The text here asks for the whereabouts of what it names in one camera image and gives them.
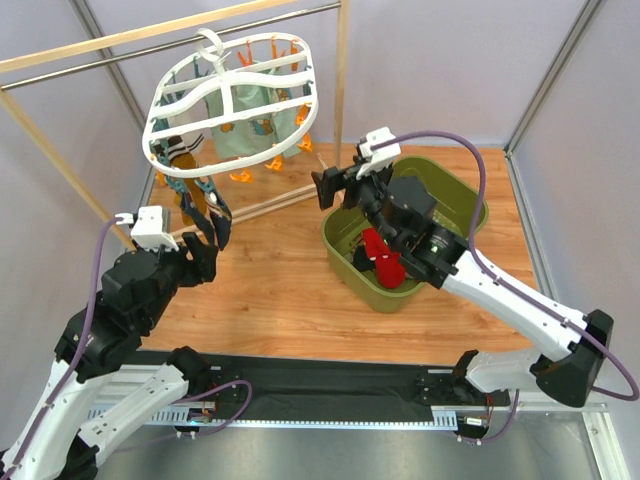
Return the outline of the white round clip hanger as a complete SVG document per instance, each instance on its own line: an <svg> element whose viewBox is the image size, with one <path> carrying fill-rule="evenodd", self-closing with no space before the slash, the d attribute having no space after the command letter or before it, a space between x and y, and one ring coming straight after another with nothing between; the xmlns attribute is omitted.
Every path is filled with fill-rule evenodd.
<svg viewBox="0 0 640 480"><path fill-rule="evenodd" d="M294 154L305 144L319 109L317 83L309 45L299 36L273 32L222 41L212 30L201 28L194 53L159 81L142 134L142 150L153 168L172 178L204 178L243 170L279 155ZM266 106L235 113L231 87L262 86L290 89L291 100L271 100ZM202 167L180 167L170 162L168 140L190 131L210 133L213 127L253 116L298 107L298 129L286 140L248 157L221 160ZM168 119L188 113L193 122L170 128Z"/></svg>

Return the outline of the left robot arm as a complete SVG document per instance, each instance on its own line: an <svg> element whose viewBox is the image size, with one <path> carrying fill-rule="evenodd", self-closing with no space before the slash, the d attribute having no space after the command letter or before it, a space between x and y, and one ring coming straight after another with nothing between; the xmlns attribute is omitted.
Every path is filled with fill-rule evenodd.
<svg viewBox="0 0 640 480"><path fill-rule="evenodd" d="M212 385L210 363L185 346L141 386L95 420L90 408L155 328L181 287L214 280L218 248L193 233L183 244L137 247L95 276L87 306L54 349L45 390L28 425L2 453L4 479L92 479L157 411Z"/></svg>

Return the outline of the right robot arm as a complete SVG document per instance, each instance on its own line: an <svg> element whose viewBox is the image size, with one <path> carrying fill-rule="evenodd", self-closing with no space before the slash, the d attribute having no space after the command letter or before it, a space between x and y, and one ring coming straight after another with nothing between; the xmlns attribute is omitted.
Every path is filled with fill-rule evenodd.
<svg viewBox="0 0 640 480"><path fill-rule="evenodd" d="M489 263L468 239L434 219L437 201L419 178L395 177L391 168L363 177L357 171L312 173L322 209L343 192L343 207L361 211L409 276L482 307L532 344L502 353L465 352L453 370L455 394L469 399L539 389L563 405L584 406L604 361L598 347L608 343L612 318L562 306Z"/></svg>

